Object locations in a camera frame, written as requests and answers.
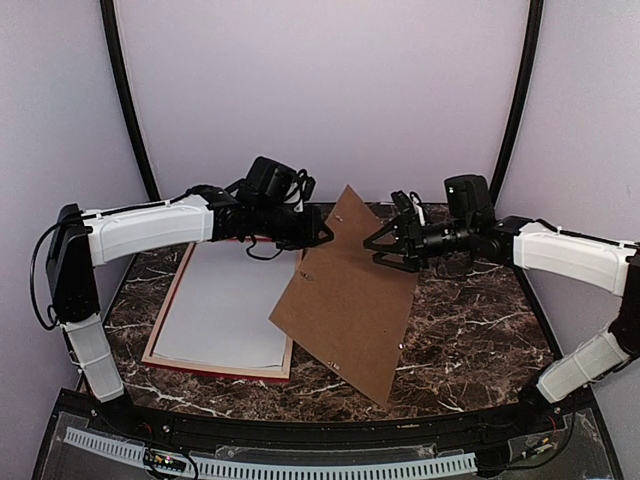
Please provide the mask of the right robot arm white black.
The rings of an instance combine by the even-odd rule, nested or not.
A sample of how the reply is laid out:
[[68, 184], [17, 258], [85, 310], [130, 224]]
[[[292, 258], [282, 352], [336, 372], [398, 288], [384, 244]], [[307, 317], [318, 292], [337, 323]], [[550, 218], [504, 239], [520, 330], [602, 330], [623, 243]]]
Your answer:
[[430, 259], [468, 252], [491, 263], [540, 270], [601, 288], [621, 300], [616, 318], [573, 353], [552, 362], [518, 394], [510, 424], [534, 432], [549, 407], [639, 357], [639, 248], [510, 216], [475, 225], [462, 220], [422, 224], [399, 215], [367, 237], [363, 246], [379, 265], [414, 273]]

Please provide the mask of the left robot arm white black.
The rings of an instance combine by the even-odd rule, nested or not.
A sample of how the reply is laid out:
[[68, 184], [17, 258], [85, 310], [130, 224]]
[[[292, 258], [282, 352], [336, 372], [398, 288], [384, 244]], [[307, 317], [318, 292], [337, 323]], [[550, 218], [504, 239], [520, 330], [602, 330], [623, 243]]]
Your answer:
[[112, 260], [177, 244], [256, 241], [297, 251], [333, 240], [312, 190], [287, 186], [278, 193], [239, 180], [227, 188], [197, 185], [173, 199], [108, 210], [64, 206], [36, 245], [49, 247], [45, 272], [50, 303], [36, 317], [51, 331], [61, 328], [71, 356], [93, 397], [105, 403], [103, 421], [120, 436], [141, 427], [140, 412], [127, 392], [103, 327], [95, 268]]

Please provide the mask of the brown cardboard backing board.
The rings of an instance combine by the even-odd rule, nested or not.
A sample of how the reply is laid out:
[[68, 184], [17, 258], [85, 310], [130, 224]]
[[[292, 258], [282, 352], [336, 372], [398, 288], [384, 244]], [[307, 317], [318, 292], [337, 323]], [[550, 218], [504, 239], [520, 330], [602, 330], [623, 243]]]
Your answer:
[[304, 255], [270, 320], [377, 404], [387, 404], [418, 276], [374, 263], [363, 241], [381, 227], [346, 187], [329, 213], [331, 242]]

